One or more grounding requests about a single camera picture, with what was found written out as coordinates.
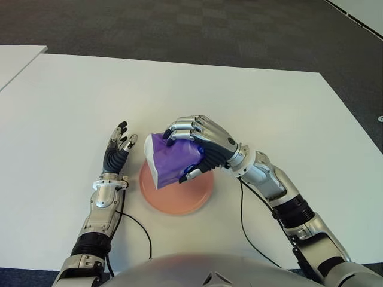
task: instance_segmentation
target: plate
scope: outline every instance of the plate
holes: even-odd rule
[[[139,173],[139,186],[146,201],[155,209],[171,215],[185,215],[198,210],[210,198],[213,184],[213,172],[210,171],[182,184],[175,182],[157,190],[146,161]]]

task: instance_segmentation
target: robotic arm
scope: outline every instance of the robotic arm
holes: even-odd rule
[[[105,268],[105,259],[111,249],[111,241],[123,209],[124,193],[128,186],[127,176],[120,176],[130,149],[137,135],[122,137],[127,131],[122,122],[113,131],[104,155],[102,174],[94,181],[95,192],[90,198],[90,213],[78,235],[75,246],[53,286],[99,286]]]
[[[203,115],[177,119],[163,137],[168,145],[177,139],[195,141],[205,151],[204,159],[180,178],[180,182],[221,166],[255,186],[272,208],[274,218],[281,223],[300,267],[310,279],[329,287],[382,286],[381,276],[351,262],[335,235],[266,154],[237,143],[222,127]]]

